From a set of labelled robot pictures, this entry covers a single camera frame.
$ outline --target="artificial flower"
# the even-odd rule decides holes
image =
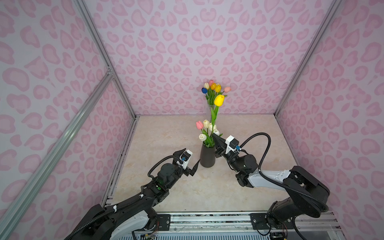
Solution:
[[[218,92],[220,92],[220,90],[221,90],[221,85],[217,84],[215,87],[215,91],[218,93]]]
[[[196,122],[196,127],[197,127],[197,129],[201,130],[201,129],[203,129],[204,125],[201,121],[198,121],[198,122]]]
[[[209,126],[208,126],[209,130],[212,131],[212,123],[209,123]],[[217,130],[217,127],[216,125],[213,126],[213,130]]]
[[[227,93],[227,92],[229,92],[229,91],[231,91],[232,89],[231,89],[231,87],[226,87],[226,88],[224,88],[224,92],[225,93]]]
[[[208,128],[209,124],[210,124],[210,122],[208,120],[203,121],[204,128]]]
[[[215,101],[214,101],[214,104],[218,107],[220,107],[221,105],[223,105],[223,102],[224,102],[224,96],[219,94],[217,95],[217,97],[215,98]]]
[[[199,135],[199,139],[200,139],[201,141],[205,141],[205,140],[207,139],[207,136],[206,136],[205,134],[200,134],[200,135]]]

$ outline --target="pink heart pattern wallpaper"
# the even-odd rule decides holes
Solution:
[[[348,240],[384,235],[383,12],[383,1],[346,1],[278,117]]]
[[[86,0],[136,114],[273,113],[331,0]]]
[[[101,203],[130,124],[111,82],[10,239],[64,239]]]
[[[105,73],[71,0],[0,2],[0,217]]]

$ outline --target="heart pattern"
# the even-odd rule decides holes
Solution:
[[[85,2],[136,114],[204,113],[208,79],[222,113],[273,113],[331,3]]]
[[[346,1],[278,116],[300,164],[330,189],[348,240],[384,234],[383,11]]]
[[[1,218],[103,78],[106,68],[71,0],[2,1],[0,18],[0,86],[6,89],[0,99]],[[130,121],[115,86],[111,84],[106,92],[110,98],[98,103],[105,111],[99,118],[110,124],[107,116],[117,119],[113,119],[113,126],[107,125],[111,134],[97,149],[103,149],[104,154],[97,161],[104,166],[107,161],[112,160],[113,164],[116,160],[114,155],[119,152]],[[85,214],[85,198],[93,194],[93,204],[100,201],[111,168],[98,169],[96,172],[102,177],[97,180],[92,175],[87,179],[91,169],[81,162],[90,157],[87,149],[96,144],[93,140],[102,131],[93,124],[97,115],[94,112],[88,119],[92,125],[89,132],[79,132],[73,142],[76,148],[72,145],[59,161],[11,239],[64,238],[61,236],[65,231],[71,230],[74,221]],[[109,143],[114,149],[107,151]],[[84,192],[85,186],[74,188],[74,179],[81,172],[85,184],[98,183],[92,193],[92,186]],[[78,197],[68,204],[70,191]],[[68,221],[66,213],[75,203],[79,206],[72,212],[75,218]],[[59,207],[64,215],[61,218]]]
[[[107,137],[105,130],[94,124],[96,116],[107,124]],[[24,236],[33,237],[34,234],[43,239],[66,237],[84,214],[93,205],[100,203],[131,121],[117,88],[111,82],[34,199],[31,206],[37,206],[36,209],[27,211],[24,221],[13,234],[19,235],[20,239]],[[90,145],[97,145],[97,151],[87,151]],[[4,159],[1,163],[10,162],[10,165],[10,160],[15,156],[16,152],[8,151],[1,157]],[[41,160],[35,154],[22,162],[20,172],[34,172]],[[2,196],[14,199],[17,190],[25,184],[25,180],[16,181],[5,191],[7,196]]]

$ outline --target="flower bouquet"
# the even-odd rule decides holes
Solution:
[[[224,88],[225,93],[231,90],[230,87]],[[211,122],[204,120],[203,122],[196,122],[197,129],[201,130],[199,139],[203,141],[203,146],[200,152],[200,163],[203,167],[212,167],[215,164],[215,142],[213,140],[212,134],[221,136],[220,132],[217,130],[215,125],[219,107],[223,105],[224,99],[227,95],[222,95],[221,85],[216,84],[213,80],[210,80],[208,83],[204,83],[204,87],[201,91],[205,94],[207,103],[209,106]]]

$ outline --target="vase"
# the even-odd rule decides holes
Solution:
[[[206,147],[204,144],[201,146],[200,164],[203,167],[212,167],[215,164],[215,147]]]
[[[212,122],[211,109],[215,110],[215,105],[209,105],[209,104],[207,104],[207,120],[208,120],[209,122]]]

